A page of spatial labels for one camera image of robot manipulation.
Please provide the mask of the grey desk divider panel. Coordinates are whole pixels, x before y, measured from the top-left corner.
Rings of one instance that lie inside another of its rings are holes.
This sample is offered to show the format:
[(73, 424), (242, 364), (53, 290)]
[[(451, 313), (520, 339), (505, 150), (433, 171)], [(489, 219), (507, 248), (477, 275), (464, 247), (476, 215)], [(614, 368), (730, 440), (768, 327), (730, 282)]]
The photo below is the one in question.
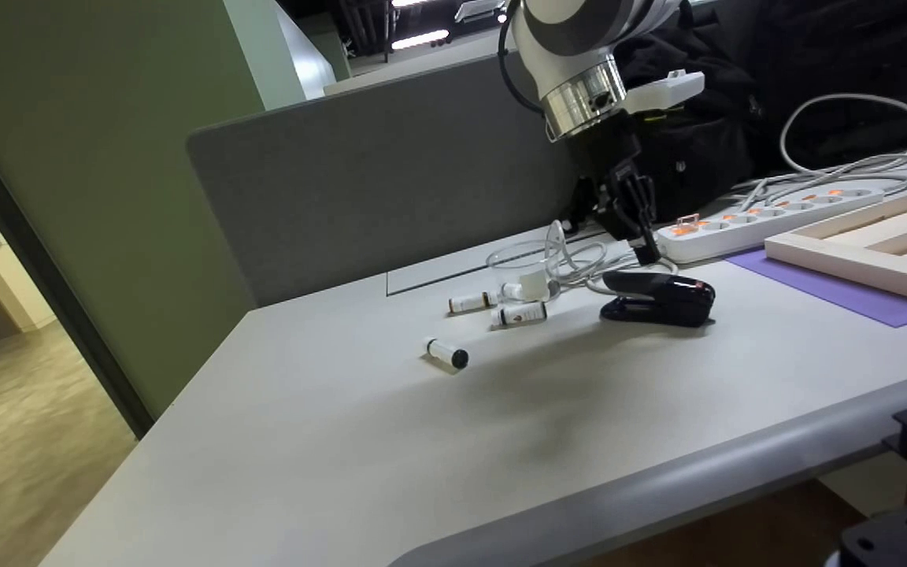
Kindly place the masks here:
[(577, 179), (494, 57), (205, 127), (186, 151), (259, 306), (540, 228)]

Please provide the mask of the black stapler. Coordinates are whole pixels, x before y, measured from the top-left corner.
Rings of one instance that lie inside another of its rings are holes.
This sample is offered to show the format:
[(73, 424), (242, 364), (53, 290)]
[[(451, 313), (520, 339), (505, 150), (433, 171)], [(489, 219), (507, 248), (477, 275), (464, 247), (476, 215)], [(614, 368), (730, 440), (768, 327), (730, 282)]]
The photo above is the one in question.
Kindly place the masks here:
[(616, 297), (601, 308), (608, 321), (699, 328), (715, 304), (715, 287), (702, 280), (658, 272), (606, 272)]

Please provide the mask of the clear plastic cup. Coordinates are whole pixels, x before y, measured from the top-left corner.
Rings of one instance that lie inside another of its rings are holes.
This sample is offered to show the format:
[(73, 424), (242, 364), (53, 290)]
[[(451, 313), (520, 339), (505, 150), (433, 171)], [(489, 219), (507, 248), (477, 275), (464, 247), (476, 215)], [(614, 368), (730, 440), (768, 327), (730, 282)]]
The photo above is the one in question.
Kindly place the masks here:
[(510, 274), (544, 270), (557, 288), (557, 294), (547, 302), (561, 294), (561, 284), (553, 277), (559, 265), (559, 247), (545, 240), (529, 239), (497, 249), (489, 254), (487, 265), (496, 281), (497, 293), (499, 284), (504, 283)]

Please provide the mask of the white charger plug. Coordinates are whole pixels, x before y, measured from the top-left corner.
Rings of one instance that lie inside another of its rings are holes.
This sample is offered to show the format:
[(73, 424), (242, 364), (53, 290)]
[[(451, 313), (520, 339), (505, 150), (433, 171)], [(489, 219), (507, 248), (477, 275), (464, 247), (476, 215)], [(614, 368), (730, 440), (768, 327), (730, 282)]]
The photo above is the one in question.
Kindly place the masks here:
[(546, 302), (557, 294), (554, 282), (544, 270), (510, 274), (504, 283), (499, 284), (498, 291), (501, 300), (517, 304)]

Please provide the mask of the ceiling light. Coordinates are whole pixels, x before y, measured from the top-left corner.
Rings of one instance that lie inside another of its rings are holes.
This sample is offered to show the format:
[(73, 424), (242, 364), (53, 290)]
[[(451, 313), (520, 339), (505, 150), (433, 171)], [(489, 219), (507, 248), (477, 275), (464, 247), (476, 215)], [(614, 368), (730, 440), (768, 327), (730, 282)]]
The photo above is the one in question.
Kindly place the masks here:
[(415, 35), (411, 37), (405, 37), (405, 39), (396, 40), (396, 42), (390, 44), (390, 50), (406, 50), (406, 48), (421, 46), (421, 44), (442, 44), (449, 36), (450, 30), (432, 30), (430, 32), (424, 33), (423, 35)]

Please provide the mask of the white power strip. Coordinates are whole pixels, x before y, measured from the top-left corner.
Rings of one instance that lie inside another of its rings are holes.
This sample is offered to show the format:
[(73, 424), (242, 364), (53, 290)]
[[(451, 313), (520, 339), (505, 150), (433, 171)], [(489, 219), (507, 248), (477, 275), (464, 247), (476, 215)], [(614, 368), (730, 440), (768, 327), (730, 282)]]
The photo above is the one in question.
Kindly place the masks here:
[(770, 206), (680, 218), (659, 229), (656, 242), (669, 261), (690, 265), (757, 248), (774, 235), (877, 204), (885, 196), (885, 190), (860, 186), (796, 191)]

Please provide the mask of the small white bottle black cap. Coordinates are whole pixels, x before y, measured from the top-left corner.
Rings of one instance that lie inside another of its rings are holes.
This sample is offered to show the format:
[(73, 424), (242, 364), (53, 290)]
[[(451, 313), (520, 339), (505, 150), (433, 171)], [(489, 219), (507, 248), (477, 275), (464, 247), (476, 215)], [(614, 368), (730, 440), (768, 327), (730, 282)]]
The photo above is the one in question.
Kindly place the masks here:
[(435, 337), (425, 339), (424, 357), (456, 371), (466, 369), (469, 363), (468, 351)]

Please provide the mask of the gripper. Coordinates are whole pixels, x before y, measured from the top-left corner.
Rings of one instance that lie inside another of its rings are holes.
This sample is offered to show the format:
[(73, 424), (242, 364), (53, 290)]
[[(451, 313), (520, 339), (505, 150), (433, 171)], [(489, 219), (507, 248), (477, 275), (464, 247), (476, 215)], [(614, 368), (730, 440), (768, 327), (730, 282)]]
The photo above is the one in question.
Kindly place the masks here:
[(653, 222), (654, 184), (635, 165), (641, 146), (635, 118), (622, 110), (572, 136), (577, 180), (565, 207), (565, 235), (576, 235), (600, 206), (600, 186), (607, 189), (605, 230), (626, 241), (640, 265), (660, 261)]

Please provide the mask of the flat white cardboard box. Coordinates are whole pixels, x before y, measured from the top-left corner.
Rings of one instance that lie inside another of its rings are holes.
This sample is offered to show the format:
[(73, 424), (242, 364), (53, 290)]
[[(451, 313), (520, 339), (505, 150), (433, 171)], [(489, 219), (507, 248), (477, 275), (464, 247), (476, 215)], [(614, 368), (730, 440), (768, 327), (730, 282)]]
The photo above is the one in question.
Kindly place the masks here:
[(765, 254), (907, 297), (907, 196), (769, 237)]

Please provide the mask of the black backpack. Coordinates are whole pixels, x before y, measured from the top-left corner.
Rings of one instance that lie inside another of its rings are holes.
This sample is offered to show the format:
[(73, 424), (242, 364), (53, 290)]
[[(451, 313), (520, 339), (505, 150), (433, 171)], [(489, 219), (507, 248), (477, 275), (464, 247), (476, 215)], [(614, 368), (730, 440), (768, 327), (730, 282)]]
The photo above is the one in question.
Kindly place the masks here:
[(907, 0), (719, 0), (614, 51), (627, 87), (701, 72), (705, 89), (639, 118), (656, 222), (747, 180), (907, 148)]

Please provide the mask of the purple paper sheet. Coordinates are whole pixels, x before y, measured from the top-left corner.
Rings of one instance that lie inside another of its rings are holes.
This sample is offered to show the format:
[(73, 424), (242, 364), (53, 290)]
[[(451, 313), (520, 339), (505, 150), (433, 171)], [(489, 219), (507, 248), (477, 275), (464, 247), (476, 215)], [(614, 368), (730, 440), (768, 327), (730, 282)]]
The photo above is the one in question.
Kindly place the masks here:
[(907, 298), (903, 295), (886, 293), (853, 281), (771, 261), (762, 249), (733, 254), (727, 256), (726, 261), (888, 327), (907, 326)]

